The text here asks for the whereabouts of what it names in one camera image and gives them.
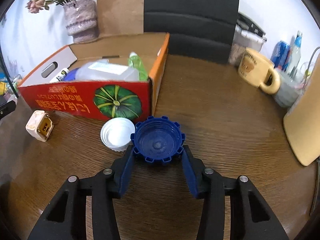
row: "flower vase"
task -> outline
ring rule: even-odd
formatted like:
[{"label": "flower vase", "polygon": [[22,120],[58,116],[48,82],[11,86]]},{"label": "flower vase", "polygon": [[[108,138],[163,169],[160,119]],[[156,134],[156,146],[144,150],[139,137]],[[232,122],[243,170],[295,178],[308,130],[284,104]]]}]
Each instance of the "flower vase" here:
[{"label": "flower vase", "polygon": [[94,0],[73,0],[63,5],[68,35],[74,43],[99,36],[97,7]]}]

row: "white bottle cap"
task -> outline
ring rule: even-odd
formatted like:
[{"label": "white bottle cap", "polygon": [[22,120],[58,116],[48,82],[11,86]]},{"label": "white bottle cap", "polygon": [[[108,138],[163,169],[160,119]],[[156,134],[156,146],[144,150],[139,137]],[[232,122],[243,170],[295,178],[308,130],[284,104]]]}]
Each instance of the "white bottle cap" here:
[{"label": "white bottle cap", "polygon": [[129,55],[129,57],[133,57],[133,56],[138,56],[138,55],[137,55],[137,53],[135,53],[135,52],[131,52],[130,55]]},{"label": "white bottle cap", "polygon": [[116,117],[103,125],[100,137],[105,146],[111,150],[122,152],[129,146],[130,135],[134,132],[135,126],[129,119]]}]

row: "chair backrest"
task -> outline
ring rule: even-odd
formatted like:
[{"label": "chair backrest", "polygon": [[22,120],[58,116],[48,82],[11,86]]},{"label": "chair backrest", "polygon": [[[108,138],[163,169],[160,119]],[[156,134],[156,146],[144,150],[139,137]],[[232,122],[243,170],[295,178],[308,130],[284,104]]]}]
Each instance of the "chair backrest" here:
[{"label": "chair backrest", "polygon": [[169,32],[169,53],[226,63],[239,0],[144,0],[144,32]]}]

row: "blue can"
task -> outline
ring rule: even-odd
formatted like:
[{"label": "blue can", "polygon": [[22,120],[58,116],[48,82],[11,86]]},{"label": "blue can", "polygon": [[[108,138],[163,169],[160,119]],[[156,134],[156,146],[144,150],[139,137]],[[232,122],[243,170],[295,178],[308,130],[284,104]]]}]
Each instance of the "blue can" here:
[{"label": "blue can", "polygon": [[285,63],[290,54],[290,45],[284,41],[279,41],[275,47],[271,61],[275,64],[275,68],[284,70]]}]

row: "green bottle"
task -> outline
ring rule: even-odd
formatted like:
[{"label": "green bottle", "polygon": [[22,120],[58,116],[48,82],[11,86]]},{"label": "green bottle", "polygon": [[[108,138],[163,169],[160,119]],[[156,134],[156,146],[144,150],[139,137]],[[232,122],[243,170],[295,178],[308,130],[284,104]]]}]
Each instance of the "green bottle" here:
[{"label": "green bottle", "polygon": [[130,53],[128,59],[128,66],[136,68],[139,71],[139,80],[140,81],[147,81],[148,80],[148,73],[146,72],[144,65],[142,63],[141,58],[134,52]]}]

